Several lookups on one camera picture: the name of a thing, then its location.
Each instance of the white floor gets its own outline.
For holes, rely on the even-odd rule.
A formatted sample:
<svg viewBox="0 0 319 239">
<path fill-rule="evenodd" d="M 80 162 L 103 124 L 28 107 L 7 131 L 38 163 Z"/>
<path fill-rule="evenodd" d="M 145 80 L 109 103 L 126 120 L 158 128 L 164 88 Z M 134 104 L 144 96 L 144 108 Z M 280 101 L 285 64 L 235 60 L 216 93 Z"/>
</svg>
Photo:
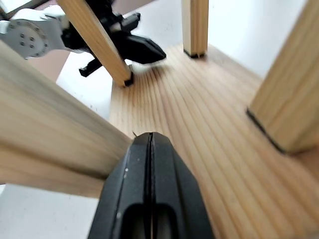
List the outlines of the white floor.
<svg viewBox="0 0 319 239">
<path fill-rule="evenodd" d="M 210 0 L 209 43 L 264 77 L 306 0 Z M 180 0 L 157 0 L 138 9 L 135 34 L 162 47 L 182 41 Z M 70 54 L 57 84 L 107 119 L 112 82 L 100 68 L 79 75 L 89 54 Z M 84 239 L 98 200 L 6 185 L 0 196 L 1 239 Z"/>
</svg>

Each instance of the wooden panel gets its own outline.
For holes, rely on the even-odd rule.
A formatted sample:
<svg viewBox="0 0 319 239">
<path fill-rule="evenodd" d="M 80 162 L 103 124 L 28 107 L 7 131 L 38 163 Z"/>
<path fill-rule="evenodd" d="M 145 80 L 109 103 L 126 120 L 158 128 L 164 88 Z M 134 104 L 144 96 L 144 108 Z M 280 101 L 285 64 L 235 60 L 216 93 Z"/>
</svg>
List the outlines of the wooden panel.
<svg viewBox="0 0 319 239">
<path fill-rule="evenodd" d="M 0 168 L 21 172 L 1 181 L 92 195 L 131 140 L 3 42 L 0 52 Z"/>
<path fill-rule="evenodd" d="M 0 181 L 99 198 L 103 179 L 83 175 L 16 148 L 0 146 Z"/>
<path fill-rule="evenodd" d="M 208 0 L 182 0 L 183 45 L 187 54 L 200 56 L 207 51 Z"/>
<path fill-rule="evenodd" d="M 213 47 L 193 60 L 182 47 L 136 81 L 113 87 L 110 121 L 127 135 L 167 135 L 197 178 L 218 238 L 294 239 L 319 230 L 319 182 L 279 154 L 245 114 L 261 80 Z"/>
<path fill-rule="evenodd" d="M 118 86 L 131 78 L 131 71 L 85 0 L 57 0 L 71 23 L 107 69 Z"/>
<path fill-rule="evenodd" d="M 309 0 L 249 106 L 286 152 L 319 142 L 319 1 Z"/>
</svg>

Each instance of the wooden beam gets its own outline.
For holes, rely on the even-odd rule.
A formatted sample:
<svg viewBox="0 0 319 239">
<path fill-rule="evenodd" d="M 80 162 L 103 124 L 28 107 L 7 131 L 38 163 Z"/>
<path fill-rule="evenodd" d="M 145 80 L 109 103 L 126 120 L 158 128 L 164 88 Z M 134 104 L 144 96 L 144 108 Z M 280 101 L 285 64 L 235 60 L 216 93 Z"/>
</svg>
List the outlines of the wooden beam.
<svg viewBox="0 0 319 239">
<path fill-rule="evenodd" d="M 118 86 L 125 86 L 131 71 L 119 56 L 113 42 L 84 0 L 58 0 L 67 17 L 107 69 Z"/>
<path fill-rule="evenodd" d="M 319 142 L 319 1 L 309 0 L 248 112 L 282 151 Z"/>
<path fill-rule="evenodd" d="M 184 52 L 192 58 L 207 51 L 208 0 L 182 0 Z"/>
<path fill-rule="evenodd" d="M 131 140 L 0 42 L 0 181 L 97 196 Z"/>
</svg>

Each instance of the pine wood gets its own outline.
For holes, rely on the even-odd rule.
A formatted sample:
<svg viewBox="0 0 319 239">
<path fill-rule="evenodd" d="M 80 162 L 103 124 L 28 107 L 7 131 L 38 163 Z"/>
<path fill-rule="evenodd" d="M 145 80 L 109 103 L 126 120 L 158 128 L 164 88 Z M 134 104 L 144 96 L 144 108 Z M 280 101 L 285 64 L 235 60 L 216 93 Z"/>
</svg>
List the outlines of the pine wood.
<svg viewBox="0 0 319 239">
<path fill-rule="evenodd" d="M 207 51 L 208 0 L 182 0 L 184 50 L 190 56 Z"/>
<path fill-rule="evenodd" d="M 295 239 L 319 231 L 318 153 L 278 153 L 245 110 L 261 79 L 209 46 L 193 60 L 182 46 L 135 83 L 113 87 L 110 122 L 130 137 L 167 135 L 196 176 L 218 238 Z"/>
<path fill-rule="evenodd" d="M 131 140 L 0 42 L 0 181 L 98 197 Z"/>
<path fill-rule="evenodd" d="M 125 86 L 124 82 L 131 78 L 131 71 L 85 0 L 57 0 L 57 2 L 115 83 L 118 86 Z"/>
<path fill-rule="evenodd" d="M 319 142 L 319 1 L 310 0 L 249 110 L 286 152 Z"/>
</svg>

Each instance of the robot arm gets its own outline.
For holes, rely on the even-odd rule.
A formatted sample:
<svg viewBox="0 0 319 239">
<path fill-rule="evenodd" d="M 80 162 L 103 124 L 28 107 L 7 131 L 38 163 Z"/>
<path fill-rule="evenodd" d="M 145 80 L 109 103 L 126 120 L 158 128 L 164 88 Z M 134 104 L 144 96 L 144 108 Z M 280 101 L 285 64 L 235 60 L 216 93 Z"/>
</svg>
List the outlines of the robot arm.
<svg viewBox="0 0 319 239">
<path fill-rule="evenodd" d="M 40 57 L 67 48 L 61 38 L 70 23 L 58 5 L 44 10 L 21 9 L 10 21 L 0 21 L 0 39 L 23 58 Z"/>
<path fill-rule="evenodd" d="M 134 13 L 127 18 L 112 12 L 112 0 L 87 0 L 117 48 L 122 59 L 141 64 L 153 63 L 166 58 L 163 50 L 152 40 L 131 34 L 141 15 Z M 23 58 L 40 57 L 54 49 L 81 53 L 93 52 L 67 19 L 58 5 L 44 10 L 22 9 L 10 21 L 0 21 L 0 39 Z M 97 58 L 87 67 L 80 69 L 82 76 L 88 76 L 102 64 Z"/>
</svg>

